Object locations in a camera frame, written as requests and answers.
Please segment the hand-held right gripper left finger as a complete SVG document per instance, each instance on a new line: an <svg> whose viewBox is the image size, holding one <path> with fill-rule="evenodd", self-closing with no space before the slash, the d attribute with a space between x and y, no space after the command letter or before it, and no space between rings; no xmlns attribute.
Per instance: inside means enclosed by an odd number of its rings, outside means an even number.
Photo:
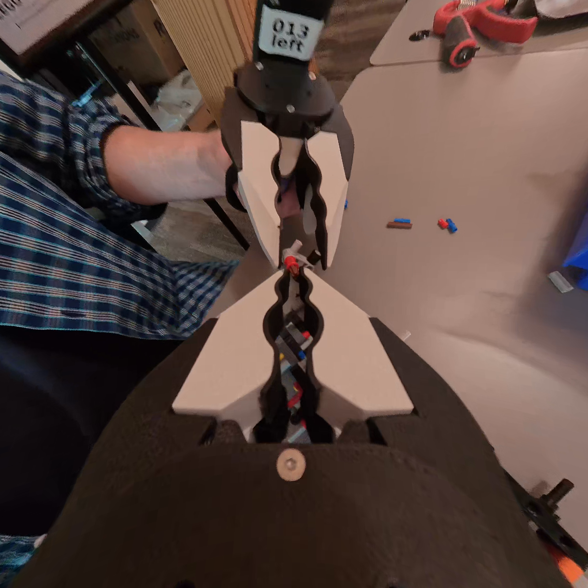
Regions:
<svg viewBox="0 0 588 588"><path fill-rule="evenodd" d="M288 401L280 351L288 275L275 272L216 319L172 403L177 414L232 420L258 442L281 442Z"/></svg>

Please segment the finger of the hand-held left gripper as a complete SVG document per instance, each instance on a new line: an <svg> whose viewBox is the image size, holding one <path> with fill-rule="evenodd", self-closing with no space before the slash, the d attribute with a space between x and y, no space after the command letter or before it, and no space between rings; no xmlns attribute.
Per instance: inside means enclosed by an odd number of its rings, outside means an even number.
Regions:
<svg viewBox="0 0 588 588"><path fill-rule="evenodd" d="M239 195L263 252L273 268L277 269L281 255L281 218L276 210L279 182L273 172L273 163L280 154L280 141L261 123L241 121L241 145Z"/></svg>
<svg viewBox="0 0 588 588"><path fill-rule="evenodd" d="M337 134L319 132L308 139L298 164L303 230L314 236L322 268L327 270L339 243L348 191Z"/></svg>

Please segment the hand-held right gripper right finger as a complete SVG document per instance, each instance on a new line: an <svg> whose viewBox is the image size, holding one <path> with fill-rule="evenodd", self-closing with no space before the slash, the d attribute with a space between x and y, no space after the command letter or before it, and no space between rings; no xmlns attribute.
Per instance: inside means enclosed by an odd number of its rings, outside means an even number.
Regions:
<svg viewBox="0 0 588 588"><path fill-rule="evenodd" d="M342 431L352 420L412 413L369 315L313 272L301 278L300 297L312 336L306 373L318 389L318 415Z"/></svg>

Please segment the light grey connector assembly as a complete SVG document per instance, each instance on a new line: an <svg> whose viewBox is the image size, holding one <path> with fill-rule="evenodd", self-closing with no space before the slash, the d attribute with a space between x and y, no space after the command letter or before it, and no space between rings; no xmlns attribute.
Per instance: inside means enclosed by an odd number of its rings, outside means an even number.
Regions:
<svg viewBox="0 0 588 588"><path fill-rule="evenodd" d="M321 260L321 255L316 249L305 256L302 254L301 248L302 242L295 240L290 247L286 247L282 251L282 266L294 279L299 278L302 269L313 270Z"/></svg>

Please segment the orange and black lego model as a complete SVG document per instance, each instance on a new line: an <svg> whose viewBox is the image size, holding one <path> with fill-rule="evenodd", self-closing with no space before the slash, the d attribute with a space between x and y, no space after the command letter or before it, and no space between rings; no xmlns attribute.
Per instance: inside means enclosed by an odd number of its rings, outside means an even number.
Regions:
<svg viewBox="0 0 588 588"><path fill-rule="evenodd" d="M304 510L288 540L303 587L565 587L540 548L587 569L559 525L562 480L530 496L450 386L371 318L414 410L334 429L306 376Z"/></svg>

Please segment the person's left hand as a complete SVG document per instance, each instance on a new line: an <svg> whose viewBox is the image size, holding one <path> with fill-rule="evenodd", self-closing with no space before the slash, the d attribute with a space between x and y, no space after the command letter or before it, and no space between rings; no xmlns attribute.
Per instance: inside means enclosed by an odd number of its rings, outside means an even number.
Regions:
<svg viewBox="0 0 588 588"><path fill-rule="evenodd" d="M275 208L281 219L295 217L300 213L301 206L298 198L298 189L293 176L281 180Z"/></svg>

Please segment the wooden slatted panel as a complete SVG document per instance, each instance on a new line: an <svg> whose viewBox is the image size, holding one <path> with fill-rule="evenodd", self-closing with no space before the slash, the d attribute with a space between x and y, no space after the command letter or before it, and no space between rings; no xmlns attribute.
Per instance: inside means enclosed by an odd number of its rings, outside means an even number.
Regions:
<svg viewBox="0 0 588 588"><path fill-rule="evenodd" d="M219 125L225 89L252 58L256 1L152 3Z"/></svg>

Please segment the white plastic bag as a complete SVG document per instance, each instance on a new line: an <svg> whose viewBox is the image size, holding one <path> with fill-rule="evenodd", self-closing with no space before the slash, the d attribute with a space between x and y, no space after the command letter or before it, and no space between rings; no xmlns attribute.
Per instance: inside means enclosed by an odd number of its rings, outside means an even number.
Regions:
<svg viewBox="0 0 588 588"><path fill-rule="evenodd" d="M151 114L161 131L176 132L202 105L202 95L190 72L184 69L159 88Z"/></svg>

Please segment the brown cardboard box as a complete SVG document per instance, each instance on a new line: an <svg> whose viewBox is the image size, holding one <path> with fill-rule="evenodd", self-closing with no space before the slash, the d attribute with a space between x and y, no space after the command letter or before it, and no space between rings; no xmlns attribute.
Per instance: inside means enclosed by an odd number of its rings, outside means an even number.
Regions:
<svg viewBox="0 0 588 588"><path fill-rule="evenodd" d="M112 67L137 85L162 85L185 67L151 1L134 1L89 39Z"/></svg>

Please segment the person's torso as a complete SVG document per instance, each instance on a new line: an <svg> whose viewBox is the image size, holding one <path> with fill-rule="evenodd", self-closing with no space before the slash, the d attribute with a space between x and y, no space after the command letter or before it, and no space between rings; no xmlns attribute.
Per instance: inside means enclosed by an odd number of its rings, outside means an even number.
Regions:
<svg viewBox="0 0 588 588"><path fill-rule="evenodd" d="M238 262L174 262L115 229L102 148L132 126L1 73L1 587L59 517L103 430L200 326Z"/></svg>

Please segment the blue plastic object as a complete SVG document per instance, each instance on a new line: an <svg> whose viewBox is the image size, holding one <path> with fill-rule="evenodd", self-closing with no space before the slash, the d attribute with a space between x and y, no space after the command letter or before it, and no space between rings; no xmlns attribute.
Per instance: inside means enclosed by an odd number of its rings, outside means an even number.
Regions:
<svg viewBox="0 0 588 588"><path fill-rule="evenodd" d="M582 226L563 263L575 286L587 291L587 226Z"/></svg>

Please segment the black metal table frame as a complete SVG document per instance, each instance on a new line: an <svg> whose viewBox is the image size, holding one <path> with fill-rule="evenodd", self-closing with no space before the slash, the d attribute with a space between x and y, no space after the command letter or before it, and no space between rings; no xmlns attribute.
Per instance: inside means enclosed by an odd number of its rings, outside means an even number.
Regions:
<svg viewBox="0 0 588 588"><path fill-rule="evenodd" d="M89 40L77 41L76 48L81 52L82 57L85 57L95 69L100 73L113 90L122 98L122 100L130 107L132 112L136 114L143 125L149 130L160 131L160 128L148 109L143 106L136 93L133 92L126 82L120 77L119 73L108 63L105 57L100 53L95 44ZM214 215L220 220L224 227L230 232L232 237L239 243L243 250L248 250L249 243L232 222L229 215L225 212L220 203L214 198L205 198L203 200Z"/></svg>

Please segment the red and grey handled tool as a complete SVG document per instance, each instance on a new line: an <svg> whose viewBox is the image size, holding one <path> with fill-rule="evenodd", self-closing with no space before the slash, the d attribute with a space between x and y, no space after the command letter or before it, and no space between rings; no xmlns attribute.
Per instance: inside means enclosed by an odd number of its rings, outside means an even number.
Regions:
<svg viewBox="0 0 588 588"><path fill-rule="evenodd" d="M452 70L467 67L480 46L477 31L488 40L522 45L533 35L537 17L512 15L517 1L450 1L433 19L433 33L440 37L440 60Z"/></svg>

